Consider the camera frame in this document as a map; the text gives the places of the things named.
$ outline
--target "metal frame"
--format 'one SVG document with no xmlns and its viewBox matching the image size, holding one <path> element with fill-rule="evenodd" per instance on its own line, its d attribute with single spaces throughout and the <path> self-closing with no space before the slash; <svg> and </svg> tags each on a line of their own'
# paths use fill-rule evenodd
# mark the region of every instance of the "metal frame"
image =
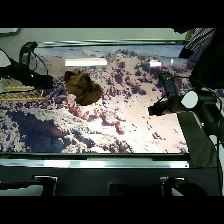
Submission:
<svg viewBox="0 0 224 224">
<path fill-rule="evenodd" d="M 53 47 L 72 47 L 72 46 L 117 46 L 117 45 L 186 45 L 187 41 L 185 40 L 157 40 L 157 39 L 124 39 L 124 40 L 86 40 L 86 41 L 57 41 L 57 42 L 40 42 L 38 43 L 37 48 L 53 48 Z M 131 167 L 139 167 L 139 168 L 147 168 L 154 167 L 158 165 L 158 162 L 164 164 L 160 164 L 159 167 L 169 167 L 170 162 L 183 162 L 183 164 L 190 162 L 189 153 L 139 153 L 139 154 L 93 154 L 93 153 L 79 153 L 79 154 L 70 154 L 70 153 L 6 153 L 0 152 L 0 165 L 13 166 L 13 164 L 17 164 L 16 166 L 37 166 L 37 164 L 41 167 L 43 166 L 43 161 L 79 161 L 76 163 L 75 167 L 78 168 L 81 164 L 82 160 L 119 160 L 122 161 L 123 165 L 119 162 L 115 165 L 111 165 L 109 163 L 107 168 L 131 168 Z M 142 161 L 146 160 L 147 162 L 151 161 L 149 164 L 142 164 Z"/>
</svg>

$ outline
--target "striped cloth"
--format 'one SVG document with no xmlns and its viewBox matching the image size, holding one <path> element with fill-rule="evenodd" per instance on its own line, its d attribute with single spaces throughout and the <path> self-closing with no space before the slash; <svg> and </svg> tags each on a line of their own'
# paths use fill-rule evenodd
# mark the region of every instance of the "striped cloth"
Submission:
<svg viewBox="0 0 224 224">
<path fill-rule="evenodd" d="M 212 35 L 215 28 L 196 28 L 193 36 L 185 46 L 186 49 L 196 51 L 201 44 Z"/>
</svg>

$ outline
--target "display screen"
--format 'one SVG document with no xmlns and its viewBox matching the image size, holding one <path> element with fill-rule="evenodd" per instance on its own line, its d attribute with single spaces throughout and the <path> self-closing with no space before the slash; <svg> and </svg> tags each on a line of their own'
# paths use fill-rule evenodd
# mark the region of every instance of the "display screen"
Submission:
<svg viewBox="0 0 224 224">
<path fill-rule="evenodd" d="M 0 102 L 0 151 L 30 153 L 186 153 L 177 115 L 149 116 L 148 107 L 164 94 L 161 72 L 189 76 L 182 45 L 121 45 L 36 48 L 54 77 L 45 100 Z M 65 66 L 66 59 L 105 59 L 106 65 Z M 161 62 L 152 66 L 151 61 Z M 46 74 L 40 60 L 31 67 Z M 82 69 L 103 94 L 89 106 L 68 94 L 65 71 Z M 191 88 L 176 78 L 181 93 Z"/>
</svg>

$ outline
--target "brown stuffed animal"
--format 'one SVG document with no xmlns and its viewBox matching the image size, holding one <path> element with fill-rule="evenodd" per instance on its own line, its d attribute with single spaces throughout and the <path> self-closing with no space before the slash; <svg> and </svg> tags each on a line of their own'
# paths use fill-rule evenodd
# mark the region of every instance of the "brown stuffed animal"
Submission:
<svg viewBox="0 0 224 224">
<path fill-rule="evenodd" d="M 89 75 L 78 69 L 65 72 L 65 87 L 76 96 L 75 101 L 81 106 L 97 102 L 102 96 L 101 87 L 91 81 Z"/>
</svg>

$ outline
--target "person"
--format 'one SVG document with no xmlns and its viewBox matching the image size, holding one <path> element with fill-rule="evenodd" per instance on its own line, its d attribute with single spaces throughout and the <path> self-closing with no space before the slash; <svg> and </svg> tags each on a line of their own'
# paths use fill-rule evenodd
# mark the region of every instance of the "person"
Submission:
<svg viewBox="0 0 224 224">
<path fill-rule="evenodd" d="M 81 106 L 97 102 L 102 96 L 100 85 L 94 83 L 89 74 L 78 69 L 66 71 L 64 75 L 65 88 L 76 96 L 75 101 Z"/>
</svg>

